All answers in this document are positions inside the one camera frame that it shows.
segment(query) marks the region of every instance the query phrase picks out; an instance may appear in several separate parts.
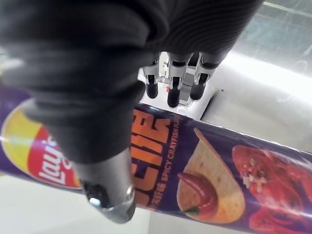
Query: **lay's logo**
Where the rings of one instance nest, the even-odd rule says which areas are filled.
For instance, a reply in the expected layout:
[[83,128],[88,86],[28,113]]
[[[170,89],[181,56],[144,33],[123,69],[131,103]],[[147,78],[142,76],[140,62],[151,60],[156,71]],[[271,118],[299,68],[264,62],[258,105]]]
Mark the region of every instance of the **lay's logo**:
[[42,125],[30,121],[20,108],[1,130],[2,148],[9,160],[31,177],[55,186],[80,189],[71,163]]

